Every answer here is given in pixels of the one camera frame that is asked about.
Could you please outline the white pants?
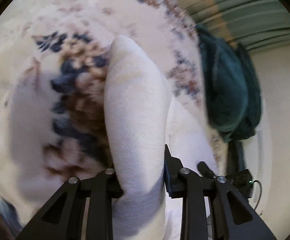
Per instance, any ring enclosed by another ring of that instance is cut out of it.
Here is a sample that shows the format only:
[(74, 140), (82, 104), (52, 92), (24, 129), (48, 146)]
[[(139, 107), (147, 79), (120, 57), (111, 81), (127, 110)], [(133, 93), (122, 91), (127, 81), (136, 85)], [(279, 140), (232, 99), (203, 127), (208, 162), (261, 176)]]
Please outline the white pants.
[(195, 170), (218, 167), (199, 121), (176, 100), (156, 64), (132, 39), (110, 48), (105, 124), (123, 196), (113, 204), (114, 239), (179, 239), (182, 200), (163, 183), (165, 148)]

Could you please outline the dark green velvet cushion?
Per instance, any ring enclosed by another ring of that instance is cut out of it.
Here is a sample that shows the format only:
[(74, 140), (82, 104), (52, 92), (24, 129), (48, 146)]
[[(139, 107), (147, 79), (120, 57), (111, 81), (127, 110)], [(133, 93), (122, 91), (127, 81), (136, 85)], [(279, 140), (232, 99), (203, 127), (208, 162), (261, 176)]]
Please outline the dark green velvet cushion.
[(203, 25), (196, 26), (202, 57), (208, 122), (224, 142), (255, 135), (261, 120), (259, 80), (248, 51), (232, 47)]

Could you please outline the floral cream blanket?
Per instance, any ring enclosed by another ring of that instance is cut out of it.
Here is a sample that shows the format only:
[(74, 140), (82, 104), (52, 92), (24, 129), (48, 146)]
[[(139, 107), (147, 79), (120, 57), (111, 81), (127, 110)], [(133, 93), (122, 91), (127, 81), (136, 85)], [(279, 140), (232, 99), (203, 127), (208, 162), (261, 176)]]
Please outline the floral cream blanket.
[(112, 41), (132, 38), (201, 126), (207, 124), (194, 19), (177, 0), (13, 0), (0, 16), (0, 239), (15, 239), (67, 179), (111, 163), (103, 95)]

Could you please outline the green curtain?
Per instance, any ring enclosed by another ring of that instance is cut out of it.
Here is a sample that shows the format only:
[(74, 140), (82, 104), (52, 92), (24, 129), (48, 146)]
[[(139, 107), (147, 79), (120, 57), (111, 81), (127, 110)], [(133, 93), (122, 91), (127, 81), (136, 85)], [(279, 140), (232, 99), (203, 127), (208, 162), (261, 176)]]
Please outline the green curtain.
[(187, 7), (198, 27), (249, 51), (290, 44), (290, 13), (279, 0), (202, 0)]

